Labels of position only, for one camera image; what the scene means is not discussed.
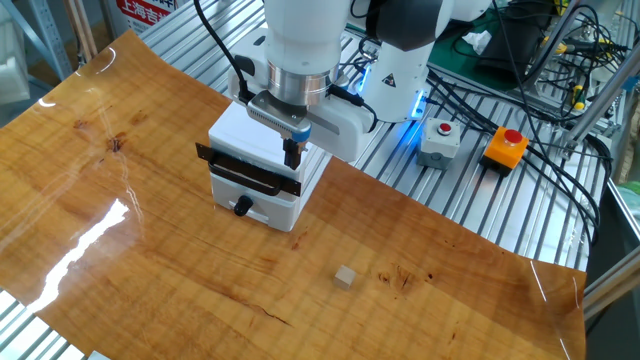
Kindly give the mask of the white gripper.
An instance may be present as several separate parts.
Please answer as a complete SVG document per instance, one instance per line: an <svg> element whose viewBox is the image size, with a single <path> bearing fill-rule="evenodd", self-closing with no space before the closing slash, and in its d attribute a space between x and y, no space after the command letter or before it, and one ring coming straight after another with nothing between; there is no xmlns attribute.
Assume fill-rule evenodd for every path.
<svg viewBox="0 0 640 360"><path fill-rule="evenodd" d="M338 85L340 38L302 43L258 28L231 48L240 70L229 91L250 118L279 133L284 164L296 170L311 143L351 162L374 128L374 111Z"/></svg>

